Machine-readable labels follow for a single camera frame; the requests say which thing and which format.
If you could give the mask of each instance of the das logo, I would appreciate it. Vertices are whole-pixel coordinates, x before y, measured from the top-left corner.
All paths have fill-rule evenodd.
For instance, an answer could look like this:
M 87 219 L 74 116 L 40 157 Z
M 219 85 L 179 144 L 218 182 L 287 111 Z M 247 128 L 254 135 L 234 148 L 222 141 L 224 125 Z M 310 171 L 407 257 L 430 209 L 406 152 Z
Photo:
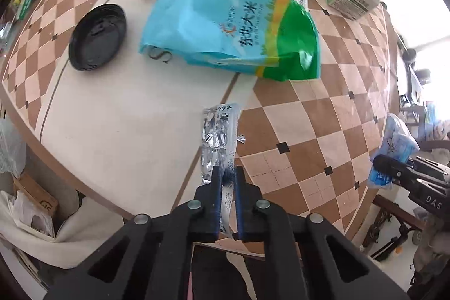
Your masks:
M 430 204 L 433 207 L 436 207 L 438 210 L 440 210 L 440 207 L 442 206 L 442 202 L 437 202 L 436 203 L 436 199 L 433 200 L 433 198 L 428 195 L 427 197 L 427 204 Z

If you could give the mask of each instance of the metal screw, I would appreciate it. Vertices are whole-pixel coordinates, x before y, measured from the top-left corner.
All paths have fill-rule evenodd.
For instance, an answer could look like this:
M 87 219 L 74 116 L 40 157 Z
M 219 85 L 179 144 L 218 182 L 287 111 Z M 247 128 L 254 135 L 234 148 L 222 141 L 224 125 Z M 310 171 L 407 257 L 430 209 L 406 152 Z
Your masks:
M 146 214 L 139 214 L 134 217 L 134 223 L 138 225 L 142 225 L 147 223 L 149 217 Z
M 315 212 L 309 216 L 309 219 L 313 223 L 320 224 L 323 221 L 323 216 L 320 214 L 317 214 L 317 212 Z
M 267 209 L 267 208 L 269 208 L 270 205 L 271 205 L 271 203 L 267 200 L 256 201 L 256 206 L 260 209 Z
M 195 210 L 202 207 L 202 203 L 199 200 L 191 200 L 188 202 L 188 208 Z

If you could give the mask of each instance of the plastic bag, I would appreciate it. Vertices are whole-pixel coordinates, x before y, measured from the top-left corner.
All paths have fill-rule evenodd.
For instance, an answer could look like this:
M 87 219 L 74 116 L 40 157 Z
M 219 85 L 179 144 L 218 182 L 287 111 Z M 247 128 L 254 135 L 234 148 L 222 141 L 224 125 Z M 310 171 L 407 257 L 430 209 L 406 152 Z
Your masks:
M 0 119 L 0 173 L 18 178 L 25 168 L 26 143 L 8 115 Z
M 22 191 L 17 191 L 12 214 L 14 221 L 20 221 L 40 233 L 55 237 L 50 215 L 38 209 Z
M 155 47 L 190 64 L 274 80 L 320 76 L 316 26 L 293 0 L 158 0 L 139 51 Z
M 226 103 L 203 110 L 200 169 L 203 184 L 211 183 L 212 169 L 219 166 L 222 176 L 222 207 L 220 231 L 232 238 L 230 229 L 231 203 L 233 202 L 235 153 L 238 119 L 241 107 Z
M 388 114 L 381 147 L 370 157 L 370 160 L 373 162 L 378 154 L 384 154 L 406 163 L 409 156 L 417 151 L 419 151 L 419 145 L 404 122 L 394 114 Z M 392 177 L 380 173 L 372 167 L 367 185 L 371 188 L 391 188 Z

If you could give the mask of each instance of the snack package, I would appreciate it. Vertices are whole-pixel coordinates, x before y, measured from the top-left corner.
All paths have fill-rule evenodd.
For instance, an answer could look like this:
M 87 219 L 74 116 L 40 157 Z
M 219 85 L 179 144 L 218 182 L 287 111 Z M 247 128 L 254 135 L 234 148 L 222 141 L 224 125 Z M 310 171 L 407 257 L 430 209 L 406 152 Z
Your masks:
M 158 0 L 139 50 L 149 47 L 274 80 L 320 76 L 316 26 L 293 0 Z
M 230 211 L 233 202 L 235 152 L 241 108 L 236 103 L 203 110 L 201 171 L 203 184 L 211 183 L 212 168 L 218 165 L 222 176 L 220 231 L 232 237 Z
M 370 157 L 370 160 L 373 162 L 378 154 L 384 154 L 399 162 L 406 163 L 409 156 L 418 151 L 419 145 L 404 122 L 394 114 L 388 114 L 381 147 Z M 372 167 L 367 184 L 371 188 L 391 188 L 392 177 L 380 173 Z

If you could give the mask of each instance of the white plastic bag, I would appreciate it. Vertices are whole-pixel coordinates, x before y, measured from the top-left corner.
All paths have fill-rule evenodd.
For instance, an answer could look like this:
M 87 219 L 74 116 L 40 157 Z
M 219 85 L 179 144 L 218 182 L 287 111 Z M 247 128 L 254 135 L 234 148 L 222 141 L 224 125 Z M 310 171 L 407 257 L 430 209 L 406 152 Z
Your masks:
M 40 233 L 55 237 L 50 215 L 37 208 L 22 191 L 17 191 L 12 214 L 15 222 L 20 221 Z
M 377 152 L 370 157 L 373 162 L 378 154 L 384 154 L 396 159 L 401 163 L 406 163 L 411 154 L 419 150 L 419 145 L 411 135 L 405 123 L 394 114 L 388 114 L 386 117 L 386 126 L 381 146 Z M 370 188 L 391 188 L 392 177 L 380 173 L 372 166 L 368 175 L 367 185 Z
M 0 119 L 0 173 L 19 178 L 25 168 L 26 143 L 8 115 Z

